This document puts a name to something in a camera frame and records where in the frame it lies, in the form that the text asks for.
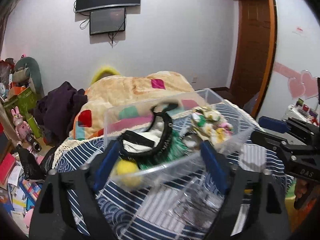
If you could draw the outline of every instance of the clear storage bin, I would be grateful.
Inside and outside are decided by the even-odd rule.
[[[127,129],[135,131],[146,130],[152,121],[150,108],[167,102],[179,103],[179,107],[168,112],[168,114],[173,119],[173,129],[177,130],[180,135],[184,134],[191,125],[190,115],[193,107],[211,105],[221,112],[234,127],[232,137],[215,146],[216,150],[221,154],[229,155],[235,151],[240,151],[242,145],[252,132],[253,125],[245,115],[211,89],[207,88],[195,92],[181,93],[171,97],[140,101],[126,106],[109,108],[105,114],[105,147],[107,147],[110,140],[117,138]],[[178,160],[163,163],[135,173],[116,175],[115,169],[113,169],[110,178],[119,187],[130,191],[144,187],[153,187],[204,168],[205,165],[200,153],[195,152],[190,156],[185,156]]]

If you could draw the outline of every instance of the blue gripper pad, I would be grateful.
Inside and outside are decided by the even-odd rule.
[[[285,121],[273,119],[270,117],[262,116],[259,118],[259,125],[262,128],[272,130],[279,133],[286,133],[290,130]]]
[[[200,152],[217,189],[225,195],[230,188],[230,165],[227,159],[217,153],[209,141],[200,143]]]
[[[119,157],[119,145],[118,141],[115,141],[112,147],[109,149],[106,157],[103,159],[100,167],[95,172],[93,190],[98,192],[105,186],[108,177],[111,173],[113,166],[115,165]]]

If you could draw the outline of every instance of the pink heart decoration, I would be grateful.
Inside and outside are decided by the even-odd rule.
[[[306,87],[300,82],[299,78],[289,78],[288,88],[292,99],[302,97],[306,92]]]
[[[304,92],[305,99],[312,98],[318,95],[317,78],[313,78],[308,70],[301,71],[301,82],[304,83],[306,91]]]

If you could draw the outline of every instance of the magenta square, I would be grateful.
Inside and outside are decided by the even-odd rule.
[[[162,79],[151,79],[152,88],[165,89],[164,82]]]

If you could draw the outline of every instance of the door frame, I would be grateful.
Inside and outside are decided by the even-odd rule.
[[[253,118],[256,118],[260,108],[262,106],[263,100],[265,98],[272,69],[273,69],[273,63],[274,63],[274,58],[275,58],[275,52],[276,52],[276,33],[277,33],[277,21],[276,21],[276,1],[275,0],[268,0],[269,3],[269,13],[270,13],[270,38],[269,38],[269,49],[268,49],[268,56],[267,56],[267,62],[266,62],[266,68],[265,72],[263,75],[261,87],[259,90],[258,98],[254,104],[254,107],[251,111],[251,116]],[[238,44],[240,44],[241,41],[241,24],[242,24],[242,2],[239,0],[239,30],[238,30]],[[236,53],[236,60],[235,60],[235,67],[233,70],[232,74],[232,79],[231,79],[231,84],[230,84],[230,92],[232,93],[232,87],[235,84],[236,77],[238,76],[239,73],[239,68],[238,66],[238,61],[239,61],[239,48],[237,48],[237,53]]]

